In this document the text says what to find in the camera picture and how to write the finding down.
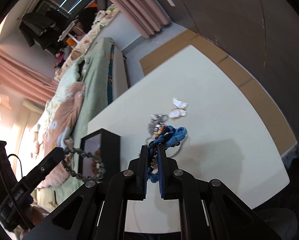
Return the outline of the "person's left hand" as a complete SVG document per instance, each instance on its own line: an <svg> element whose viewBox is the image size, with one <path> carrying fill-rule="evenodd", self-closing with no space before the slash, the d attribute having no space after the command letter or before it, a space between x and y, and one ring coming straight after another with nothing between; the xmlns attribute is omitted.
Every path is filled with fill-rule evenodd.
<svg viewBox="0 0 299 240"><path fill-rule="evenodd" d="M34 226L38 225L49 214L49 211L45 210L37 204L31 205L31 207L28 208L25 212L25 215L28 217L28 219L32 222ZM17 239L23 239L23 237L30 231L31 229L25 230L22 227L17 226L14 230L14 234Z"/></svg>

